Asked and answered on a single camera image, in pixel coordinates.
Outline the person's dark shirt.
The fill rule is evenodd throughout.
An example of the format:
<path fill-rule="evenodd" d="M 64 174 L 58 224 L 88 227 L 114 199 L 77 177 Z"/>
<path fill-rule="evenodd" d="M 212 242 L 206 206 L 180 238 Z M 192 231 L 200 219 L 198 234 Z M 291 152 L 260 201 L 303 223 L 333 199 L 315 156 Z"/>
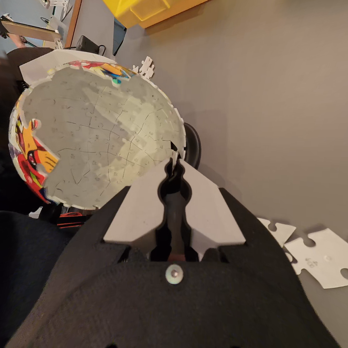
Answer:
<path fill-rule="evenodd" d="M 80 228 L 60 229 L 1 211 L 1 347 L 31 312 L 59 256 Z"/>

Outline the wedge-shaped white puzzle piece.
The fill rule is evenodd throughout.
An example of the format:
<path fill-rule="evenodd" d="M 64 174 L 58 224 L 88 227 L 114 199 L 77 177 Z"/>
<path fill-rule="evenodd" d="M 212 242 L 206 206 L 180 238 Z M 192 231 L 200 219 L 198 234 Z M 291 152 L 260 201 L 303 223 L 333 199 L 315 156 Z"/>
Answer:
<path fill-rule="evenodd" d="M 284 247 L 285 242 L 291 237 L 296 230 L 296 227 L 288 224 L 276 223 L 275 231 L 271 231 L 269 228 L 270 221 L 262 218 L 257 218 L 263 226 L 269 231 L 269 233 L 275 238 L 280 247 Z"/>

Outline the yellow plastic tray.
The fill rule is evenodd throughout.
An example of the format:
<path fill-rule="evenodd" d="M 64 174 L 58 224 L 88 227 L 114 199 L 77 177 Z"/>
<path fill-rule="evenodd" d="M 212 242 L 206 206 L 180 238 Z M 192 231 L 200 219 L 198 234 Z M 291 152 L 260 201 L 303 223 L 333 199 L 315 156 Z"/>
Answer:
<path fill-rule="evenodd" d="M 206 0 L 104 0 L 103 2 L 124 27 L 140 25 L 142 28 L 148 28 Z"/>

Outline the red box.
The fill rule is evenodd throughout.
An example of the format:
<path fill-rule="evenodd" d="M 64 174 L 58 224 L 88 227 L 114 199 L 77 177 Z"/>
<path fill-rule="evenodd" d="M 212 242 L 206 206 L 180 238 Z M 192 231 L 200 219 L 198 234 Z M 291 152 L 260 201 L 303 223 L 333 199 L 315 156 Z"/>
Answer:
<path fill-rule="evenodd" d="M 80 212 L 68 212 L 61 214 L 56 224 L 60 229 L 80 228 L 89 218 L 90 215 L 82 215 Z"/>

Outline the small pile of puzzle pieces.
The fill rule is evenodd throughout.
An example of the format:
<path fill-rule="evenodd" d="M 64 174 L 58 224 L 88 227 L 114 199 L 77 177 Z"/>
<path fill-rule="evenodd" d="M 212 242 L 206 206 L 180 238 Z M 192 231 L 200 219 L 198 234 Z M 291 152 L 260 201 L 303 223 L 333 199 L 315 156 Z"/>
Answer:
<path fill-rule="evenodd" d="M 150 80 L 154 74 L 153 59 L 150 56 L 146 56 L 145 60 L 141 62 L 141 67 L 133 65 L 132 71 Z"/>

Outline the dark blue flat object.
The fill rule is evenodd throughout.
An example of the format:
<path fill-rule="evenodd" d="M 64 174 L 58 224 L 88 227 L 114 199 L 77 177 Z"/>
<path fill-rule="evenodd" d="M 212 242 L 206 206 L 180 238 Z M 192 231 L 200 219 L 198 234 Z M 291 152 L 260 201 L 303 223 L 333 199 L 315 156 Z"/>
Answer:
<path fill-rule="evenodd" d="M 126 32 L 127 32 L 127 28 L 123 24 L 121 24 L 116 18 L 114 18 L 113 49 L 112 49 L 113 56 L 116 56 L 118 50 L 120 49 L 124 41 Z"/>

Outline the black ball stand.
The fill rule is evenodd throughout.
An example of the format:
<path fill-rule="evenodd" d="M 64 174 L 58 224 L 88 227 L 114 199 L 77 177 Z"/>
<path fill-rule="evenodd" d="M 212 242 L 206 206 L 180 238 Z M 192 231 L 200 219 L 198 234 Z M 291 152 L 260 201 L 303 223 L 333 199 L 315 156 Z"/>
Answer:
<path fill-rule="evenodd" d="M 201 141 L 193 126 L 184 123 L 184 128 L 186 133 L 185 161 L 198 170 L 202 155 Z"/>

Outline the brown panel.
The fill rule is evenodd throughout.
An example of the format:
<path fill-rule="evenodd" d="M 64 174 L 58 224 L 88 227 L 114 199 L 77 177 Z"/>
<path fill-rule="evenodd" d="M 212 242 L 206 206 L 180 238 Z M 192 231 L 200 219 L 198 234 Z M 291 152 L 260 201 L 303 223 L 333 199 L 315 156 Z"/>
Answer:
<path fill-rule="evenodd" d="M 72 9 L 72 16 L 71 16 L 70 24 L 68 27 L 67 39 L 66 39 L 64 48 L 68 48 L 68 47 L 72 46 L 73 36 L 75 33 L 81 4 L 82 4 L 82 0 L 75 0 L 74 7 Z"/>

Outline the colourful puzzle ball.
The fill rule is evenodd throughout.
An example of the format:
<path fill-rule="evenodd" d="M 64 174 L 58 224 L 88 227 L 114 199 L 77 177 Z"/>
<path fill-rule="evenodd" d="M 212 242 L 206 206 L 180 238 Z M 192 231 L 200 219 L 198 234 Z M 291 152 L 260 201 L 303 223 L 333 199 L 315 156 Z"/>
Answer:
<path fill-rule="evenodd" d="M 44 203 L 101 208 L 162 161 L 185 159 L 166 94 L 118 64 L 75 60 L 26 88 L 8 129 L 12 161 Z"/>

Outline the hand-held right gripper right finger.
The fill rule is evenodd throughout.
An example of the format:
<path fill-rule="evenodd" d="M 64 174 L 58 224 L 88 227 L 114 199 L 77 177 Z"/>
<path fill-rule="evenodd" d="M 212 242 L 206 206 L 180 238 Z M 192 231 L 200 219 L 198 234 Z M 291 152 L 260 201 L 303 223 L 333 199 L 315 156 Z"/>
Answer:
<path fill-rule="evenodd" d="M 246 238 L 220 188 L 182 159 L 176 170 L 185 201 L 181 238 L 186 260 L 199 262 L 209 249 L 245 244 Z"/>

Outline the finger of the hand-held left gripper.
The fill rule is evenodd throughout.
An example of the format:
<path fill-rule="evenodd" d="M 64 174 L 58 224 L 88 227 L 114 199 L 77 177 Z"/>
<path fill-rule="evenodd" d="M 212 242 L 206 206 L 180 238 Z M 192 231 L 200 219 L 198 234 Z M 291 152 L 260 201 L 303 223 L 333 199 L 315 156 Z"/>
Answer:
<path fill-rule="evenodd" d="M 56 49 L 20 66 L 28 88 L 116 88 L 118 65 L 100 55 Z"/>

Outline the squarish white puzzle piece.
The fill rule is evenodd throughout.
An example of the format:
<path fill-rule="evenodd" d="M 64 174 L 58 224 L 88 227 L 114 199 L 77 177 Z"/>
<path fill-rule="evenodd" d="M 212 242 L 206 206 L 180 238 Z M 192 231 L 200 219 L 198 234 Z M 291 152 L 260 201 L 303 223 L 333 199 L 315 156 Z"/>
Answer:
<path fill-rule="evenodd" d="M 308 234 L 315 246 L 308 247 L 302 238 L 284 244 L 286 250 L 297 261 L 292 263 L 299 276 L 306 270 L 323 289 L 335 289 L 348 286 L 348 280 L 341 270 L 348 268 L 348 244 L 331 229 Z"/>

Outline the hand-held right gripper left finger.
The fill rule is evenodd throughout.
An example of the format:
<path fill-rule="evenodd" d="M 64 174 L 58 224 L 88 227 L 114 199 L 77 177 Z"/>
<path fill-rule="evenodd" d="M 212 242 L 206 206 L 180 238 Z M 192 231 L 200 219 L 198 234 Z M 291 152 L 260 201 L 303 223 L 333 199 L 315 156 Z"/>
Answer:
<path fill-rule="evenodd" d="M 145 256 L 156 247 L 156 229 L 165 219 L 159 189 L 169 178 L 172 163 L 172 158 L 165 159 L 132 183 L 103 237 L 104 242 L 139 249 Z"/>

